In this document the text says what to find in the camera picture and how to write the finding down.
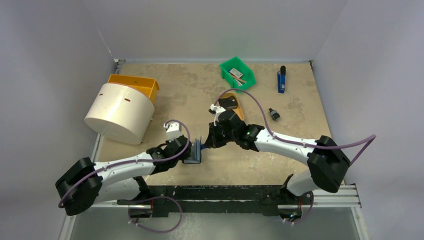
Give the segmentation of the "blue leather card holder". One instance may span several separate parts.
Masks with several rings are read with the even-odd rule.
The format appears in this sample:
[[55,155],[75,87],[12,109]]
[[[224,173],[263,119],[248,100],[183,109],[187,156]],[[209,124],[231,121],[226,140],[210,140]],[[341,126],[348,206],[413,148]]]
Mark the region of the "blue leather card holder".
[[182,160],[183,164],[200,164],[202,162],[202,151],[207,147],[203,143],[202,138],[195,138],[194,143],[190,148],[190,156],[184,160]]

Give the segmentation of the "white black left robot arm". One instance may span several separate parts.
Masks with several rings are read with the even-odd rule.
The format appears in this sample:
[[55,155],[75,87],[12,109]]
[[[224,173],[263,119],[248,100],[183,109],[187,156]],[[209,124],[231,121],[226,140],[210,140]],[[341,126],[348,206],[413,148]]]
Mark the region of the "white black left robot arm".
[[78,215],[95,203],[105,202],[107,187],[128,179],[166,172],[191,153],[192,143],[181,135],[141,154],[109,162],[84,157],[75,162],[55,183],[58,207],[68,216]]

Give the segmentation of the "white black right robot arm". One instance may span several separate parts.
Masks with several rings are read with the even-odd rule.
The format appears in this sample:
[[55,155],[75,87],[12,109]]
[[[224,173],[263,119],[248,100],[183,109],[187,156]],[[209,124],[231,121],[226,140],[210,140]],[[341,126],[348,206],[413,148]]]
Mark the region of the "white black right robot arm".
[[328,136],[323,135],[318,140],[289,136],[287,142],[283,142],[278,140],[284,138],[283,134],[271,134],[262,125],[246,124],[233,110],[217,109],[211,113],[214,120],[209,123],[205,148],[216,149],[234,142],[244,150],[278,154],[308,167],[285,180],[280,196],[288,204],[315,189],[338,192],[351,166],[349,158]]

